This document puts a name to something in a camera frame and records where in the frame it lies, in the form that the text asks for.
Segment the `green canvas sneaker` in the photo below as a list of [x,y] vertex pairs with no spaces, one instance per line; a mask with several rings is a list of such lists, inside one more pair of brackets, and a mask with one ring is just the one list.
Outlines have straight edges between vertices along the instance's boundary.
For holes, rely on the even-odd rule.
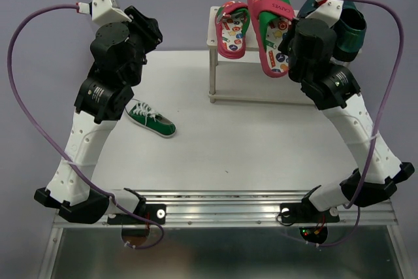
[[125,107],[125,113],[131,122],[163,138],[176,134],[175,124],[144,101],[133,99],[132,106]]

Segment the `green loafer shoe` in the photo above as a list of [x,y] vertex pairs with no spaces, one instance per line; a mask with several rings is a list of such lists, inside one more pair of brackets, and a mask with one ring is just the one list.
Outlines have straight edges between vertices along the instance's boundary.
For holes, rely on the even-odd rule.
[[340,19],[333,30],[337,40],[333,57],[341,62],[352,62],[364,44],[367,23],[353,1],[344,1]]
[[298,12],[297,18],[306,18],[310,13],[315,11],[317,7],[318,2],[316,0],[306,0]]

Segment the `white two-tier shoe shelf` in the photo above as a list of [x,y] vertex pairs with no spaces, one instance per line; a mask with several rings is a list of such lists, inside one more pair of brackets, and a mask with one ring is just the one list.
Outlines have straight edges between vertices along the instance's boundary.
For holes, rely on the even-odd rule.
[[242,101],[253,103],[314,106],[300,90],[300,84],[287,76],[271,78],[263,72],[255,32],[249,26],[246,53],[240,59],[227,59],[217,50],[215,17],[217,7],[210,8],[207,47],[209,50],[209,92],[211,103]]

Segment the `aluminium table edge rail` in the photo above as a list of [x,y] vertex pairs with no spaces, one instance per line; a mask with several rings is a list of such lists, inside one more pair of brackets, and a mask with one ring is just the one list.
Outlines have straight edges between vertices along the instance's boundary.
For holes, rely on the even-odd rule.
[[[147,204],[166,204],[164,228],[283,227],[276,221],[282,203],[296,203],[307,191],[169,191],[137,190]],[[354,225],[357,209],[338,207],[340,222],[334,226]],[[398,225],[394,208],[385,201],[361,209],[361,226]],[[58,214],[54,227],[116,227],[107,216],[90,225],[66,222]]]

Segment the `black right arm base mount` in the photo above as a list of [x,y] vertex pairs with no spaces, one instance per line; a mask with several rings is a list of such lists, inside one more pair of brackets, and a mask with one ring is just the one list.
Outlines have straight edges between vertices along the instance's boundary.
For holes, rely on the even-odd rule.
[[298,203],[282,203],[276,221],[284,226],[292,226],[295,223],[338,223],[338,214],[333,216],[330,210],[318,211],[310,202],[309,197],[319,186],[309,191]]

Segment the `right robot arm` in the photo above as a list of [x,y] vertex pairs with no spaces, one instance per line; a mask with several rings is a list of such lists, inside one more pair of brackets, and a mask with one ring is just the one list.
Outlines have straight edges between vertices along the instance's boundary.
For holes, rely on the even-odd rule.
[[289,78],[333,124],[357,164],[345,180],[317,186],[299,203],[288,205],[288,216],[312,222],[340,205],[367,207],[386,201],[415,169],[399,160],[374,131],[377,122],[371,119],[351,71],[331,62],[336,33],[318,19],[293,20],[286,41]]

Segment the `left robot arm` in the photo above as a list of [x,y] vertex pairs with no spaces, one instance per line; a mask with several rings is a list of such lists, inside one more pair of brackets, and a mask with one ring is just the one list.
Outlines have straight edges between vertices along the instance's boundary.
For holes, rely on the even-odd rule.
[[138,193],[128,188],[98,191],[91,183],[103,146],[133,98],[132,88],[141,82],[147,53],[163,40],[156,19],[134,6],[124,13],[126,21],[105,22],[90,44],[94,62],[74,102],[65,156],[52,180],[34,195],[71,223],[93,224],[105,214],[119,214],[115,201],[121,201],[130,222],[145,217],[145,199]]

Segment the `pink flip-flop with letters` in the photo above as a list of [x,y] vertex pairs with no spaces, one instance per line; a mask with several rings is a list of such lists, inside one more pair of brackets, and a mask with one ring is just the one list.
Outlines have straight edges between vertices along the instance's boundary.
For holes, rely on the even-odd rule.
[[263,72],[271,78],[285,76],[289,67],[280,44],[295,17],[290,0],[247,0],[247,3]]

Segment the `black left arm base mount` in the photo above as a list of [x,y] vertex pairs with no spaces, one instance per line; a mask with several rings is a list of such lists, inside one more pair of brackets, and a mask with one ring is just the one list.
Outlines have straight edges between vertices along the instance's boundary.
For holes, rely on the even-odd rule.
[[[129,189],[114,189],[111,191],[116,197],[116,202],[124,207],[129,212],[164,225],[166,220],[167,206],[163,203],[149,203],[145,196],[140,195],[138,192]],[[107,224],[109,225],[144,225],[144,221],[137,220],[132,216],[126,214],[115,204],[110,201],[109,207],[105,212],[107,215]]]

